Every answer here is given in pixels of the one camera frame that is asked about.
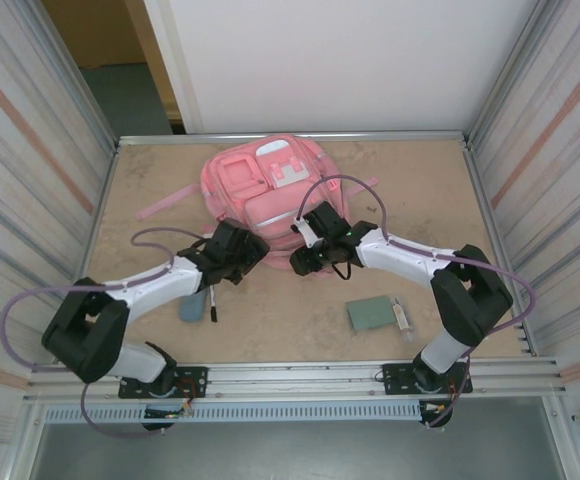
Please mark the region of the pink student backpack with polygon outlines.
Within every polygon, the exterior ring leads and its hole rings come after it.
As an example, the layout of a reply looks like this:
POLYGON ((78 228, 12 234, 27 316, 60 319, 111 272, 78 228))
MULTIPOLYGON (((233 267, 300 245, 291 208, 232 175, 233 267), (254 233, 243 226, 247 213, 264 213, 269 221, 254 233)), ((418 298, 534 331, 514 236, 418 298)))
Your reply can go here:
POLYGON ((233 218, 270 246, 264 259, 273 268, 288 270, 292 252, 303 239, 291 231, 298 209, 323 201, 350 217, 349 199, 364 188, 342 185, 339 167, 314 141, 290 134, 268 136, 224 150, 208 160, 196 184, 188 185, 140 210, 143 220, 200 192, 216 221, 233 218))

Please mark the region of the blue-grey pencil case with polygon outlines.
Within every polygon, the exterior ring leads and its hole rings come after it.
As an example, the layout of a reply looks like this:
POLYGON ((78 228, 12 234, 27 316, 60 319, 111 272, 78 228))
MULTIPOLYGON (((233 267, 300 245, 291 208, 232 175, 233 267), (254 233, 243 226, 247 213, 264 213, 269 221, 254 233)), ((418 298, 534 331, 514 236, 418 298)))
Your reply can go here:
POLYGON ((195 293, 194 295, 182 297, 179 303, 179 318, 183 322, 195 323, 203 319, 206 310, 205 290, 195 293))

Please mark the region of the green leather wallet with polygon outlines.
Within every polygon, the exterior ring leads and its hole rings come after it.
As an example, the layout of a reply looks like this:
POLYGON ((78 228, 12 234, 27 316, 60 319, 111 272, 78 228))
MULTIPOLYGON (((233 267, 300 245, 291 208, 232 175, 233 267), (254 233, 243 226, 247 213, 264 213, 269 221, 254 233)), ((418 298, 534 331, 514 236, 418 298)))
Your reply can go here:
POLYGON ((347 302, 346 312, 355 331, 376 329, 396 323, 393 303, 386 295, 347 302))

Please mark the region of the small clear tube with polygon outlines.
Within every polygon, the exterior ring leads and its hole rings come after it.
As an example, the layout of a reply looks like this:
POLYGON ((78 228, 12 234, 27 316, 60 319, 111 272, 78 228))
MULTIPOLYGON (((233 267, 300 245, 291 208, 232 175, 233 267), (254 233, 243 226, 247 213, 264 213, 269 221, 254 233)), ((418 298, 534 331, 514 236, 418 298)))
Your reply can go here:
POLYGON ((401 335, 406 342, 412 343, 415 340, 415 329, 407 309, 397 297, 392 298, 392 309, 401 335))

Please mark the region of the small circuit board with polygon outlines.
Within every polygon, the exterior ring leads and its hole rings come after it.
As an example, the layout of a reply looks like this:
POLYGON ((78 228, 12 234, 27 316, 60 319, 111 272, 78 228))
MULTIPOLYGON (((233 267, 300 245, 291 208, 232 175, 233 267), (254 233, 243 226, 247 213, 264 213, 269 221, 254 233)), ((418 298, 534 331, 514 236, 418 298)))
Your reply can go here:
POLYGON ((175 407, 174 409, 157 408, 156 406, 147 406, 144 410, 144 419, 180 419, 189 417, 193 413, 191 407, 175 407))

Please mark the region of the corrugated translucent side panel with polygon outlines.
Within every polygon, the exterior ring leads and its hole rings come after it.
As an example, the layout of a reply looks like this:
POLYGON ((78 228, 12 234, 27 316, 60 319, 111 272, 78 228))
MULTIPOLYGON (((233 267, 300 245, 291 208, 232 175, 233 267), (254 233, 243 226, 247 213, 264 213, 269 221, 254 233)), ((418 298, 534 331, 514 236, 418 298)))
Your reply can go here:
POLYGON ((473 145, 508 258, 537 294, 533 343, 580 416, 580 0, 547 7, 473 145))
MULTIPOLYGON (((0 311, 78 274, 114 135, 41 0, 0 0, 0 311)), ((13 416, 56 295, 21 302, 0 342, 0 417, 13 416)))

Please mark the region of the wide aluminium mounting rail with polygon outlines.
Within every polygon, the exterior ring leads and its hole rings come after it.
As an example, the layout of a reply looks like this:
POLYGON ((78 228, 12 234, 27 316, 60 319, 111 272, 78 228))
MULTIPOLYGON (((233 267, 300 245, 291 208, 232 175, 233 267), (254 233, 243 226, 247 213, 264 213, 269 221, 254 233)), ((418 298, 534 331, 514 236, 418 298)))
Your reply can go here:
MULTIPOLYGON (((214 363, 208 366, 206 402, 378 399, 382 361, 214 363)), ((556 361, 539 357, 471 361, 476 398, 562 396, 556 361)))

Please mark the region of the thin aluminium table rail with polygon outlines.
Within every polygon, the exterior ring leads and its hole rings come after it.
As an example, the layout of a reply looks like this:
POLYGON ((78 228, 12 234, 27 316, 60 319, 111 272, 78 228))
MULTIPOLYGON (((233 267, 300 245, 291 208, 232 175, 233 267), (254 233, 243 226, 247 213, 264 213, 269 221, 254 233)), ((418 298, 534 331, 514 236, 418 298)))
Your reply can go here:
MULTIPOLYGON (((198 145, 198 144, 241 144, 273 136, 273 133, 221 133, 186 135, 145 135, 121 136, 118 145, 198 145)), ((296 132, 295 136, 309 138, 316 142, 343 141, 463 141, 464 134, 453 130, 405 130, 372 132, 296 132)))

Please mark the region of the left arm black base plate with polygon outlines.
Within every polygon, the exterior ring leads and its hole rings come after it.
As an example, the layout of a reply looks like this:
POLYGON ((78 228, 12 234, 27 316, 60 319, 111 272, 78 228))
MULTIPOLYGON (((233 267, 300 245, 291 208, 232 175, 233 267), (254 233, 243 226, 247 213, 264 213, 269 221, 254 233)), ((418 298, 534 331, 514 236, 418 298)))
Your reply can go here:
POLYGON ((151 383, 122 377, 120 399, 196 399, 204 398, 208 385, 207 367, 177 366, 166 368, 151 383))

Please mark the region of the aluminium table side rail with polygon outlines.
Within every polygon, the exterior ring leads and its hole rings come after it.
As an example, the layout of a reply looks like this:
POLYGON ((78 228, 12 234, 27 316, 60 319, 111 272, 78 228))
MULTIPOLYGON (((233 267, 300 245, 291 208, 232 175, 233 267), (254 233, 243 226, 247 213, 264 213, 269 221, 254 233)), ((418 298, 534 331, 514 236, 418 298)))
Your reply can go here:
POLYGON ((86 241, 83 246, 82 254, 80 257, 80 262, 77 266, 74 280, 79 280, 88 273, 89 265, 91 262, 92 253, 96 244, 96 240, 99 234, 100 225, 103 219, 104 211, 106 208, 109 192, 114 179, 115 170, 118 164, 119 156, 121 151, 121 145, 119 142, 116 143, 116 149, 114 155, 111 159, 109 167, 106 171, 106 175, 102 184, 102 189, 95 205, 94 213, 91 218, 91 223, 89 226, 88 234, 86 236, 86 241))
MULTIPOLYGON (((486 232, 494 255, 494 262, 499 267, 503 268, 509 273, 512 273, 513 268, 509 261, 506 249, 498 230, 494 209, 491 206, 486 189, 484 187, 473 149, 467 140, 463 142, 462 153, 470 176, 472 187, 475 192, 479 210, 484 220, 486 232)), ((512 295, 514 301, 514 305, 512 307, 512 316, 516 317, 523 312, 525 307, 528 306, 528 299, 524 296, 526 289, 522 284, 510 278, 509 276, 504 275, 503 281, 512 295)), ((537 352, 534 345, 534 338, 533 334, 528 330, 527 320, 528 318, 522 319, 514 326, 508 327, 508 330, 514 329, 516 331, 522 345, 522 352, 525 355, 536 357, 537 352)))

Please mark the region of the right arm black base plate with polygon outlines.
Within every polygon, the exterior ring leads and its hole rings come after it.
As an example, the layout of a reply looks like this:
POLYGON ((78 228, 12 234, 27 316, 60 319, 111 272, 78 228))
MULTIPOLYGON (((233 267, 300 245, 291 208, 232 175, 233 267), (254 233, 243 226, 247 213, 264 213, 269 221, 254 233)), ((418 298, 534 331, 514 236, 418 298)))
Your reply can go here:
POLYGON ((425 364, 414 362, 387 363, 381 367, 377 381, 382 383, 386 395, 450 395, 464 385, 463 393, 472 393, 473 384, 465 362, 457 362, 442 374, 430 370, 425 364))

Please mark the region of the aluminium frame post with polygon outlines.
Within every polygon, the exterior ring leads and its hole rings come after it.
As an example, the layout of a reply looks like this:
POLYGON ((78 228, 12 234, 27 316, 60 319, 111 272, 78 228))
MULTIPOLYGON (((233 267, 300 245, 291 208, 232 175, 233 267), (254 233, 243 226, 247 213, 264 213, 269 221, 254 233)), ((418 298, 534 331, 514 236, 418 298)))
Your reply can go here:
POLYGON ((41 0, 31 0, 31 10, 40 23, 41 43, 50 49, 50 62, 61 84, 67 88, 69 97, 101 146, 115 152, 118 138, 41 0))
POLYGON ((477 145, 489 130, 497 112, 502 107, 513 84, 529 61, 554 9, 560 0, 536 0, 530 16, 524 24, 508 58, 506 59, 492 89, 486 97, 471 128, 464 135, 469 147, 477 145))

